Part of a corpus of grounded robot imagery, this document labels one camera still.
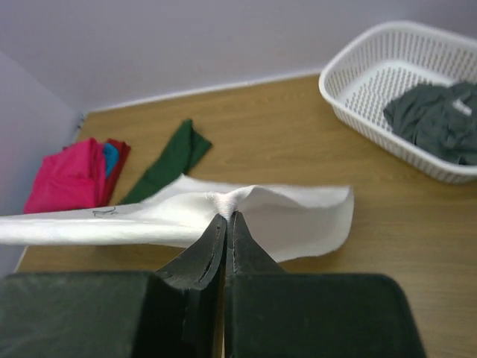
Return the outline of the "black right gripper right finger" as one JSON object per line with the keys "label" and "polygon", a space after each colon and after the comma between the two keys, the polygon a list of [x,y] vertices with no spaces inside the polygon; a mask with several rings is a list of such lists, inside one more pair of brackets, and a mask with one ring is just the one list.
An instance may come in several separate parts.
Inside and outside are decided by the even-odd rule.
{"label": "black right gripper right finger", "polygon": [[424,357],[407,297],[383,274],[292,274],[253,239],[244,216],[227,228],[227,357]]}

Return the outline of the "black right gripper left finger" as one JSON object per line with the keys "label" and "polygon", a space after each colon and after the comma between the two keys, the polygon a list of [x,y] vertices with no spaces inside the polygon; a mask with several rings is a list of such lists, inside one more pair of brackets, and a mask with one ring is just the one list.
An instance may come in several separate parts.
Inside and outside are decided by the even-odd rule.
{"label": "black right gripper left finger", "polygon": [[227,222],[157,271],[1,280],[3,357],[220,357]]}

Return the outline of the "white and green t-shirt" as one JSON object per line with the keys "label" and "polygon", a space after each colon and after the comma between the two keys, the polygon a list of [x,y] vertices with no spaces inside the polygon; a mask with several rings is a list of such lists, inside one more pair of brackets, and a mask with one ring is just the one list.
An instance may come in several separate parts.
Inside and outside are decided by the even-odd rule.
{"label": "white and green t-shirt", "polygon": [[187,248],[220,216],[242,213],[256,242],[277,262],[339,249],[353,220],[348,186],[244,185],[187,175],[210,149],[184,121],[159,158],[114,207],[1,218],[6,245],[133,245]]}

